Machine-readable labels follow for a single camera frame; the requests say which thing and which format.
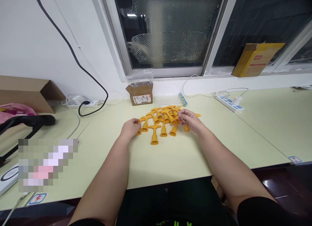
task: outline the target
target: pink bag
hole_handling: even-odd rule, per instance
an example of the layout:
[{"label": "pink bag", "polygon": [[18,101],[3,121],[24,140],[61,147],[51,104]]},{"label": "pink bag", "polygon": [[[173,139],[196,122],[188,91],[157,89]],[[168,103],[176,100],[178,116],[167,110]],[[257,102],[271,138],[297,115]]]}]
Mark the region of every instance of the pink bag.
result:
[{"label": "pink bag", "polygon": [[6,109],[5,112],[0,111],[0,124],[15,116],[36,115],[36,112],[32,108],[19,103],[1,105],[0,108]]}]

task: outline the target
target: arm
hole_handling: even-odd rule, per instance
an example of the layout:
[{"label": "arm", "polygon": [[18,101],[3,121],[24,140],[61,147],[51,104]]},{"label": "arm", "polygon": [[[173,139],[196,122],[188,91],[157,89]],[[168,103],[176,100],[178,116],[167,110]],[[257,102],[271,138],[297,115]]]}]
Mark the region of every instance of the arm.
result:
[{"label": "arm", "polygon": [[209,166],[235,214],[239,204],[250,197],[266,197],[275,201],[246,164],[227,149],[193,112],[181,110],[179,120],[197,134]]},{"label": "arm", "polygon": [[127,121],[100,170],[82,196],[69,224],[80,219],[97,219],[106,226],[115,225],[128,182],[129,143],[141,125],[138,119]]}]

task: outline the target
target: window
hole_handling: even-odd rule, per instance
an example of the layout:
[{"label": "window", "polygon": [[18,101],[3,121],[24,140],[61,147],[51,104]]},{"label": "window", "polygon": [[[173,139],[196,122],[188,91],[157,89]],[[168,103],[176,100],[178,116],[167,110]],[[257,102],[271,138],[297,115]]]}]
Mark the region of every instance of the window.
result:
[{"label": "window", "polygon": [[274,63],[311,16],[311,0],[236,0],[213,66],[236,66],[246,43],[285,42]]},{"label": "window", "polygon": [[312,63],[312,38],[288,62],[289,65]]},{"label": "window", "polygon": [[229,75],[246,43],[263,42],[285,42],[264,72],[312,70],[312,0],[93,3],[126,75],[146,68],[156,78]]},{"label": "window", "polygon": [[201,75],[223,0],[105,0],[127,74]]}]

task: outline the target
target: hand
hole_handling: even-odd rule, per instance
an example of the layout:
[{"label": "hand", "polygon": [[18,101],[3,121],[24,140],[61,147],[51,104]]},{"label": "hand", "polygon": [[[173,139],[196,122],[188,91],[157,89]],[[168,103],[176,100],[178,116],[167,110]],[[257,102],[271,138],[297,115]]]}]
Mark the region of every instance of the hand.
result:
[{"label": "hand", "polygon": [[141,124],[139,124],[139,122],[140,121],[135,118],[125,122],[121,129],[120,137],[130,141],[141,129]]},{"label": "hand", "polygon": [[183,109],[179,111],[178,116],[180,124],[186,124],[196,134],[207,129],[194,112]]}]

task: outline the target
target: white wall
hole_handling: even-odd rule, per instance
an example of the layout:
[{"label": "white wall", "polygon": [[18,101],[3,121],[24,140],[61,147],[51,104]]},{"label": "white wall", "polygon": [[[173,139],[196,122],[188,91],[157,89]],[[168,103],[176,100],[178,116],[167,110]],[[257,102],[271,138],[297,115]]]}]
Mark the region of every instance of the white wall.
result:
[{"label": "white wall", "polygon": [[[79,51],[53,0],[41,0],[55,23],[71,43],[80,63],[104,87],[116,89],[126,97],[126,83],[122,83],[103,30],[91,0],[57,0],[83,52],[94,66],[88,65]],[[105,98],[105,92],[87,76],[74,61],[69,48],[41,11],[36,0],[0,0],[0,75],[33,77],[53,80],[64,94],[84,93]],[[155,96],[179,93],[185,79],[155,81]],[[185,86],[189,94],[218,92],[227,88],[279,88],[312,84],[312,73],[270,75],[250,78],[192,79]],[[109,99],[119,98],[109,92]]]}]

